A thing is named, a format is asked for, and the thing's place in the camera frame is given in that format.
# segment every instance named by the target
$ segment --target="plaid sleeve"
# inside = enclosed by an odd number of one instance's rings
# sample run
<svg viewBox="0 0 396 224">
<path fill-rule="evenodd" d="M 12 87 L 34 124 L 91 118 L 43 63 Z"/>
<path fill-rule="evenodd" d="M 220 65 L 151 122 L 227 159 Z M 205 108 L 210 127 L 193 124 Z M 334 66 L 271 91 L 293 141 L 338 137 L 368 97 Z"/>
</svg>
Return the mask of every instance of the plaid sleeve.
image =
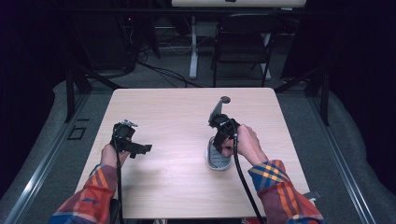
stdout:
<svg viewBox="0 0 396 224">
<path fill-rule="evenodd" d="M 319 210 L 294 188 L 282 161 L 266 161 L 248 172 L 268 223 L 325 223 Z"/>
<path fill-rule="evenodd" d="M 116 187 L 116 169 L 97 165 L 84 188 L 64 202 L 49 223 L 109 223 L 109 205 Z"/>
</svg>

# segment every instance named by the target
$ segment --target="chair leg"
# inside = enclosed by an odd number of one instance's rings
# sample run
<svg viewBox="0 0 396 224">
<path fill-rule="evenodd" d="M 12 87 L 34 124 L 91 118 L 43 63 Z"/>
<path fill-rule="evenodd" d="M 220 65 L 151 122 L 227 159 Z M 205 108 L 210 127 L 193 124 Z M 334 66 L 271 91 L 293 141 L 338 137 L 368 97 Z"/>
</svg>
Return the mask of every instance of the chair leg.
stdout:
<svg viewBox="0 0 396 224">
<path fill-rule="evenodd" d="M 218 63 L 213 60 L 213 87 L 216 87 L 216 78 L 217 78 L 217 72 L 218 72 Z"/>
<path fill-rule="evenodd" d="M 264 87 L 265 79 L 267 78 L 268 73 L 268 63 L 265 64 L 264 74 L 262 74 L 262 87 Z"/>
</svg>

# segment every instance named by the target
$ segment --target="table top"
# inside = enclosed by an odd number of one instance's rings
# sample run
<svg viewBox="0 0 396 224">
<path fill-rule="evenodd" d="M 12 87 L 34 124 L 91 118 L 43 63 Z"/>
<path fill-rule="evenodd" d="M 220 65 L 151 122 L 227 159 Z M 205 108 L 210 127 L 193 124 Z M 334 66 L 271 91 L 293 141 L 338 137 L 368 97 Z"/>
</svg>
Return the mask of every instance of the table top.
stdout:
<svg viewBox="0 0 396 224">
<path fill-rule="evenodd" d="M 304 7 L 306 0 L 172 0 L 173 7 Z"/>
<path fill-rule="evenodd" d="M 128 119 L 139 125 L 133 142 L 153 146 L 146 155 L 127 159 L 122 167 L 125 218 L 255 217 L 233 160 L 226 171 L 213 171 L 205 163 L 208 141 L 217 132 L 208 126 L 208 119 L 221 96 L 231 98 L 222 113 L 252 127 L 268 158 L 282 160 L 295 188 L 308 192 L 276 95 L 267 88 L 114 91 L 77 190 L 99 162 L 114 124 Z M 264 216 L 248 175 L 251 166 L 242 156 L 239 160 Z"/>
</svg>

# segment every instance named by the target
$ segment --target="black curtain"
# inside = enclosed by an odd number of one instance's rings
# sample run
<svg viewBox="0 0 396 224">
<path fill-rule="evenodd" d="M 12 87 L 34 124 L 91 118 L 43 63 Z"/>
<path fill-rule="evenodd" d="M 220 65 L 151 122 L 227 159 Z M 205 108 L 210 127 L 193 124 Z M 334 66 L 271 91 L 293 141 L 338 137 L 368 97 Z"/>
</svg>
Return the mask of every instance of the black curtain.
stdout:
<svg viewBox="0 0 396 224">
<path fill-rule="evenodd" d="M 282 77 L 299 77 L 344 43 L 330 66 L 330 89 L 357 123 L 367 161 L 396 194 L 396 16 L 391 1 L 307 1 L 307 10 L 350 12 L 342 20 L 301 20 Z"/>
</svg>

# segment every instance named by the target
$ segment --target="dark wall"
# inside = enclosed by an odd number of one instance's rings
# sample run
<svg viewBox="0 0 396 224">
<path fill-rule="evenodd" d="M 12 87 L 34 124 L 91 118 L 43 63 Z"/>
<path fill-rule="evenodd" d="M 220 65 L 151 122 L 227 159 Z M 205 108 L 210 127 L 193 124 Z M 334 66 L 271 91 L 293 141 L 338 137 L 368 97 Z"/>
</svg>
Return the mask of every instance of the dark wall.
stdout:
<svg viewBox="0 0 396 224">
<path fill-rule="evenodd" d="M 367 161 L 396 194 L 396 17 L 382 4 L 350 29 L 352 41 L 334 67 L 331 89 L 357 123 Z"/>
<path fill-rule="evenodd" d="M 33 1 L 0 5 L 0 197 L 21 169 L 64 79 L 57 29 Z"/>
<path fill-rule="evenodd" d="M 366 145 L 367 161 L 377 177 L 396 194 L 396 178 L 391 177 L 396 173 L 394 7 L 387 1 L 360 0 L 343 6 L 337 1 L 308 2 L 314 3 L 309 5 L 312 10 L 326 8 L 320 4 L 326 2 L 353 16 L 333 21 L 303 20 L 282 77 L 299 77 L 318 67 L 329 56 L 333 40 L 340 44 L 334 51 L 331 91 L 357 123 Z"/>
</svg>

